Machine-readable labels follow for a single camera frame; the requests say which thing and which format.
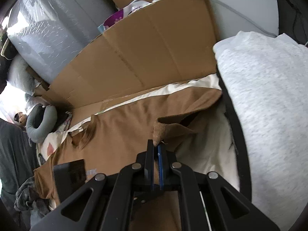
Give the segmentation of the grey camouflage jacket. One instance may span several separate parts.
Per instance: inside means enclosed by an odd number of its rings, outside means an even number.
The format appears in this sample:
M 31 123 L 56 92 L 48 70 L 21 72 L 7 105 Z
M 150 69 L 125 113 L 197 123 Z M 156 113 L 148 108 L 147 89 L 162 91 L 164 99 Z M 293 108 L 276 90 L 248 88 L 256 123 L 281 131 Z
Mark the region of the grey camouflage jacket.
M 17 190 L 14 209 L 19 212 L 30 210 L 42 215 L 50 212 L 48 200 L 38 194 L 34 176 L 28 178 Z

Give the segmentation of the brown graphic t-shirt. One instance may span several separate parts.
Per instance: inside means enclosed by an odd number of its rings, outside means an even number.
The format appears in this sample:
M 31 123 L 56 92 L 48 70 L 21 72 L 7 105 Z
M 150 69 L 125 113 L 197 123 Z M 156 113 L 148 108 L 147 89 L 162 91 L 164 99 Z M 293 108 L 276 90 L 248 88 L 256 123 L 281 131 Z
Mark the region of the brown graphic t-shirt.
M 154 144 L 164 141 L 167 149 L 174 151 L 209 123 L 209 113 L 221 95 L 218 89 L 189 87 L 92 116 L 82 125 L 81 133 L 67 136 L 34 171 L 39 196 L 59 202 L 52 172 L 56 165 L 84 160 L 87 178 L 91 179 L 97 173 L 113 175 L 132 164 L 146 150 L 148 140 Z

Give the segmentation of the black folded garment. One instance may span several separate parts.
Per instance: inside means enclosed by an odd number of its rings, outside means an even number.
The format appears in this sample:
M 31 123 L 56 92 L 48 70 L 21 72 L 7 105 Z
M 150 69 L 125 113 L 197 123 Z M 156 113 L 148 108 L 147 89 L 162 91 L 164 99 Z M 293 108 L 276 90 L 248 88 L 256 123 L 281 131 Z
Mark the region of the black folded garment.
M 226 106 L 227 119 L 231 127 L 235 146 L 235 155 L 240 181 L 240 193 L 242 193 L 242 195 L 244 195 L 249 201 L 252 201 L 251 170 L 242 126 L 219 70 L 217 70 L 217 76 L 219 79 L 219 86 L 222 89 L 223 102 Z

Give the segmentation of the dark green pillow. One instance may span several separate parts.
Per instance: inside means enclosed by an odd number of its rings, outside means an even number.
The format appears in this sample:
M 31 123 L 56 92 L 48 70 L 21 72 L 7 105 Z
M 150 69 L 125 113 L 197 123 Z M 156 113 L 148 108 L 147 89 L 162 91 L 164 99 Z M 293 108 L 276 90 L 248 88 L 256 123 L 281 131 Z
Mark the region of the dark green pillow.
M 14 205 L 16 192 L 38 168 L 35 143 L 19 126 L 1 120 L 1 199 Z

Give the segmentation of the cream bear print bedsheet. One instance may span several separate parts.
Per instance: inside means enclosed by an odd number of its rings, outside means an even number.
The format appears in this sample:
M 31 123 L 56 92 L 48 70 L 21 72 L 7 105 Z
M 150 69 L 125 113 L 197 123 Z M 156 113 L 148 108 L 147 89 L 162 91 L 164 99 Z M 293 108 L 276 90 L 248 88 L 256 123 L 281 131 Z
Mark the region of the cream bear print bedsheet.
M 189 87 L 213 88 L 221 91 L 218 85 L 218 77 L 211 74 L 205 78 L 192 80 L 185 84 L 166 85 L 158 90 L 145 93 L 129 99 L 128 101 L 114 105 L 95 115 L 105 113 L 108 110 L 135 102 L 140 99 L 151 96 L 168 95 Z M 221 95 L 219 101 L 217 102 L 216 108 L 211 110 L 209 113 L 209 123 L 207 123 L 198 134 L 184 139 L 183 143 L 173 152 L 176 154 L 177 159 L 180 162 L 190 166 L 194 171 L 200 173 L 217 171 L 220 175 L 226 178 L 231 185 L 238 187 L 240 183 L 238 169 L 236 167 L 235 149 L 231 136 L 230 125 L 226 118 L 225 112 L 226 109 L 222 103 Z M 68 132 L 66 132 L 65 139 L 67 136 L 75 137 L 77 134 L 81 133 L 82 125 L 89 122 L 91 117 L 75 125 Z M 164 141 L 160 141 L 159 143 L 163 143 L 166 147 L 166 143 Z

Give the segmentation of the grey neck pillow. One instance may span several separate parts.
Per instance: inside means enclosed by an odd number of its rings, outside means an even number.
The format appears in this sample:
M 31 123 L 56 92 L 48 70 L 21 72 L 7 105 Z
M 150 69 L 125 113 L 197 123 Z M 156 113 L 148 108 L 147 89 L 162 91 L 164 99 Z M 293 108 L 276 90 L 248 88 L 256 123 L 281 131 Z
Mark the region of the grey neck pillow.
M 52 132 L 57 121 L 57 111 L 53 105 L 37 104 L 29 113 L 26 122 L 26 132 L 34 143 L 42 143 Z

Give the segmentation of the small teddy bear toy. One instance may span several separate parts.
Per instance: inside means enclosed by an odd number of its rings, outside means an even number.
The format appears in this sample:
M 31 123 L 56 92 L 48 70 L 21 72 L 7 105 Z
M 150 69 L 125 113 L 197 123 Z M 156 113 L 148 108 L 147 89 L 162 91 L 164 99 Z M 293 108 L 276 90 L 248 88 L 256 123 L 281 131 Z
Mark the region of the small teddy bear toy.
M 18 124 L 20 127 L 25 127 L 27 122 L 27 115 L 23 112 L 18 112 L 14 115 L 14 121 L 16 124 Z

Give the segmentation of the white pillow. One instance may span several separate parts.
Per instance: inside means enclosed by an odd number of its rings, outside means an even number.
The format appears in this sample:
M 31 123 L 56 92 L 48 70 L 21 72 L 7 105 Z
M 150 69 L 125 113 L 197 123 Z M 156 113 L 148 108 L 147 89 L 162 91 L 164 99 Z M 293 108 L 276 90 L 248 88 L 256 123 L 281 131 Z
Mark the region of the white pillow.
M 21 55 L 17 54 L 10 64 L 7 82 L 13 87 L 16 87 L 23 92 L 33 96 L 37 83 L 35 78 L 33 78 L 30 73 L 26 71 L 28 67 L 29 65 L 21 57 Z

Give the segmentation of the white folded towel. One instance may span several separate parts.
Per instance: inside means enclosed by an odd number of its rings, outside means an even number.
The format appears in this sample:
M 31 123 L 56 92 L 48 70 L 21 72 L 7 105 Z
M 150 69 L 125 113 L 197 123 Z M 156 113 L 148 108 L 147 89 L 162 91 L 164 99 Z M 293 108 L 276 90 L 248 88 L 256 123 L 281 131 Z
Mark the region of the white folded towel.
M 307 230 L 307 47 L 241 31 L 213 52 L 243 132 L 253 204 L 281 230 Z

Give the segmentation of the grey wrapped mattress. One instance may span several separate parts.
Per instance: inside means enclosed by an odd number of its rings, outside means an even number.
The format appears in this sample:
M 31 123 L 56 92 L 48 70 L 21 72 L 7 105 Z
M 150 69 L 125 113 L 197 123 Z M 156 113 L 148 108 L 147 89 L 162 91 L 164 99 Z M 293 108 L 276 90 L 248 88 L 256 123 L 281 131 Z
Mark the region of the grey wrapped mattress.
M 7 35 L 29 66 L 51 84 L 115 11 L 112 0 L 17 0 Z

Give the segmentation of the brown cardboard sheet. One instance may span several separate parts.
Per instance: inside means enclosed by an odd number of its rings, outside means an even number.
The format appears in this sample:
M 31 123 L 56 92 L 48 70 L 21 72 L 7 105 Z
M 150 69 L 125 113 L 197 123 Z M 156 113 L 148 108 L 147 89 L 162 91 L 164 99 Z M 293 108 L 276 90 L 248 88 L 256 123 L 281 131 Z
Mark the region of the brown cardboard sheet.
M 115 23 L 83 48 L 41 96 L 75 111 L 216 72 L 216 24 L 206 0 L 160 0 Z

